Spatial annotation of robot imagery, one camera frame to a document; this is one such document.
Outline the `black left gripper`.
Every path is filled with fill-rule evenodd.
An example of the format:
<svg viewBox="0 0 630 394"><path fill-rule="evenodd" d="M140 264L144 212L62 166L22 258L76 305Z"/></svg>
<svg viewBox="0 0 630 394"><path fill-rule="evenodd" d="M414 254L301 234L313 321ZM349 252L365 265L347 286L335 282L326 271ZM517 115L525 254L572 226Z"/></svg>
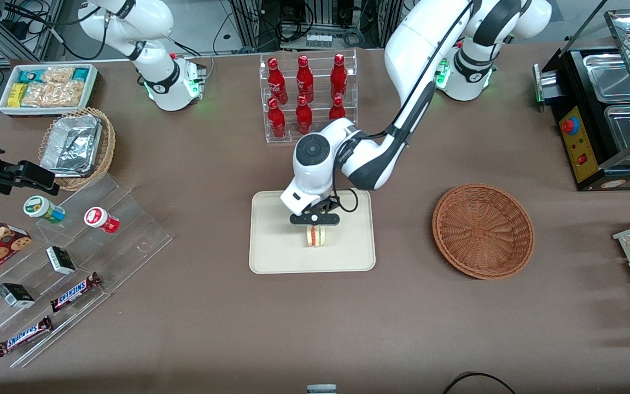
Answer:
<svg viewBox="0 0 630 394"><path fill-rule="evenodd" d="M341 204L338 200L325 199L308 207L301 215L290 215L289 221L295 226L337 226L340 224L340 215L334 210L339 207Z"/></svg>

